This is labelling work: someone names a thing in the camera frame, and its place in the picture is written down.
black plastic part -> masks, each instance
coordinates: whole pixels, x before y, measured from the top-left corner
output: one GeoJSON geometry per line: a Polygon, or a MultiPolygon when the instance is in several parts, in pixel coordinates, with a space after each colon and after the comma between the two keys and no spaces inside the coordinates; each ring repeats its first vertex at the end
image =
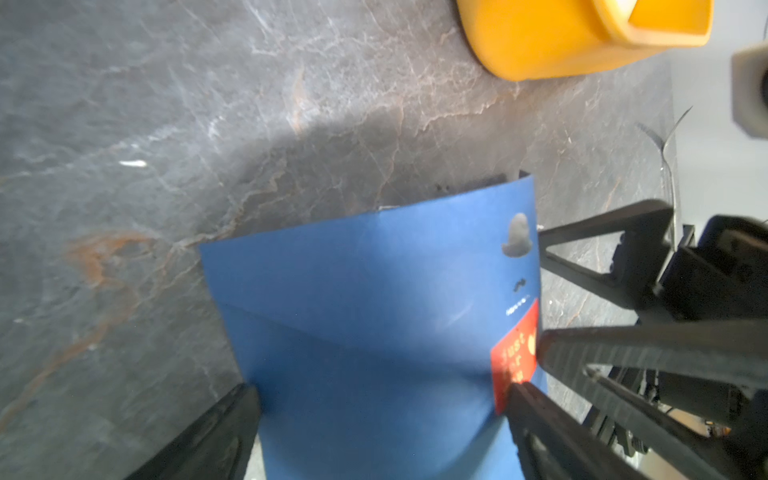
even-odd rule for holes
{"type": "Polygon", "coordinates": [[[240,384],[126,480],[241,480],[260,417],[256,388],[240,384]]]}
{"type": "Polygon", "coordinates": [[[768,388],[768,323],[728,320],[672,325],[548,330],[538,360],[545,371],[592,402],[689,478],[755,478],[738,455],[663,414],[591,365],[654,369],[768,388]]]}
{"type": "Polygon", "coordinates": [[[768,455],[768,402],[755,406],[743,391],[758,398],[768,383],[768,349],[761,346],[768,335],[768,230],[755,220],[713,217],[697,246],[693,228],[684,226],[657,283],[670,218],[661,215],[663,205],[641,202],[540,233],[542,267],[634,309],[638,325],[546,331],[538,360],[593,403],[584,426],[601,444],[618,441],[628,455],[650,446],[689,478],[765,478],[760,462],[768,455]],[[644,234],[624,235],[612,274],[546,252],[620,227],[644,234]],[[593,365],[612,366],[608,378],[593,365]],[[734,430],[726,441],[705,439],[660,412],[659,401],[734,430]]]}
{"type": "Polygon", "coordinates": [[[531,383],[513,383],[506,410],[527,480],[644,480],[531,383]]]}
{"type": "Polygon", "coordinates": [[[659,372],[659,400],[718,425],[733,427],[750,401],[738,387],[659,372]]]}
{"type": "Polygon", "coordinates": [[[672,207],[645,200],[607,214],[539,233],[541,267],[626,309],[644,308],[669,253],[663,242],[672,207]],[[613,271],[598,273],[547,249],[560,243],[624,232],[613,257],[613,271]]]}
{"type": "Polygon", "coordinates": [[[763,81],[760,82],[760,93],[763,97],[763,105],[768,108],[768,71],[763,74],[763,81]]]}

white object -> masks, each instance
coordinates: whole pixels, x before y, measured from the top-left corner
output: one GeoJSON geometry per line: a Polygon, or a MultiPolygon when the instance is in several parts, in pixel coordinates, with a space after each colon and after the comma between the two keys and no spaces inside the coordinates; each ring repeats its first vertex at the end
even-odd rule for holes
{"type": "Polygon", "coordinates": [[[147,166],[147,162],[143,160],[122,160],[120,165],[123,167],[144,168],[147,166]]]}
{"type": "Polygon", "coordinates": [[[738,50],[730,59],[733,121],[755,138],[768,138],[768,105],[763,99],[767,72],[768,41],[738,50]]]}

gray marble countertop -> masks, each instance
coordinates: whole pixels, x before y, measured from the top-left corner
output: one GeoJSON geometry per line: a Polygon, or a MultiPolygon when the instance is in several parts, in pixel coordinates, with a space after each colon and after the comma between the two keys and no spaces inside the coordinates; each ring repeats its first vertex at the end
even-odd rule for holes
{"type": "MultiPolygon", "coordinates": [[[[664,195],[638,128],[672,126],[663,56],[502,81],[452,0],[37,0],[0,15],[0,478],[121,479],[239,382],[200,242],[520,169],[546,227],[664,195]]],[[[602,270],[612,250],[566,248],[602,270]]],[[[546,326],[634,321],[543,281],[546,326]]]]}

white logo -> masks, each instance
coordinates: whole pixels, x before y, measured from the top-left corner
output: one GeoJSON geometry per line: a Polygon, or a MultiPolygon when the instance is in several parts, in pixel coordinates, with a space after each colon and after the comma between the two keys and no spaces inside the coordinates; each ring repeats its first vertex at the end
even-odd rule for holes
{"type": "Polygon", "coordinates": [[[515,312],[515,310],[517,310],[518,308],[523,306],[523,304],[525,304],[525,302],[527,302],[529,298],[531,298],[531,296],[530,295],[526,295],[526,296],[522,297],[520,299],[520,301],[517,302],[515,305],[509,307],[507,309],[507,316],[510,316],[511,314],[513,314],[515,312]]]}

yellow container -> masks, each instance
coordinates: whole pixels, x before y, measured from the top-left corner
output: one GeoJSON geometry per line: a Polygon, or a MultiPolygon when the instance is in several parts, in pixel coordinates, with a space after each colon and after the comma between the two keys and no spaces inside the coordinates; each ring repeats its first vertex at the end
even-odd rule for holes
{"type": "Polygon", "coordinates": [[[700,47],[713,0],[458,0],[472,49],[507,80],[611,70],[672,47],[700,47]]]}

